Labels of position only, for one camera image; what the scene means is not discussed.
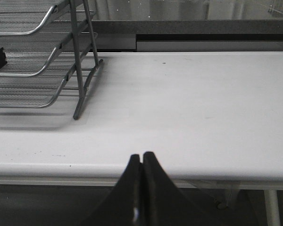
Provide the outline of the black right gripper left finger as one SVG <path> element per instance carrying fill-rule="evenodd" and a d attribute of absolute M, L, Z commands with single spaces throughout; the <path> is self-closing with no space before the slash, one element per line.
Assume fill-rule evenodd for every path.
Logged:
<path fill-rule="evenodd" d="M 141 224 L 141 177 L 140 156 L 133 154 L 115 187 L 80 225 L 139 226 Z"/>

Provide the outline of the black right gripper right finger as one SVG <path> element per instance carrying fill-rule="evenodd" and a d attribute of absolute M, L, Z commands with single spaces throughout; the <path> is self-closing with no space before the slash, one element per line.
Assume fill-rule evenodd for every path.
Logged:
<path fill-rule="evenodd" d="M 221 220 L 187 199 L 153 152 L 143 155 L 144 216 L 148 226 L 224 226 Z"/>

